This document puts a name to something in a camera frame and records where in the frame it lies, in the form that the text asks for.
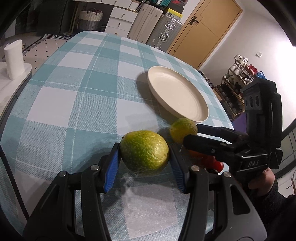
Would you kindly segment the right hand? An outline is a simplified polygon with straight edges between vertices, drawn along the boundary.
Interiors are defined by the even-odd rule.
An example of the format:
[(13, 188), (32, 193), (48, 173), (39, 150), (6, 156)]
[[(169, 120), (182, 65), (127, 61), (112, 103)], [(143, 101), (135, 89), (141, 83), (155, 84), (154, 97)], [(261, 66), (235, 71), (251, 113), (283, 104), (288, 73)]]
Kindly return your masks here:
[(255, 191), (257, 195), (263, 196), (271, 190), (274, 182), (275, 175), (270, 168), (267, 168), (259, 177), (255, 178), (248, 184), (248, 188)]

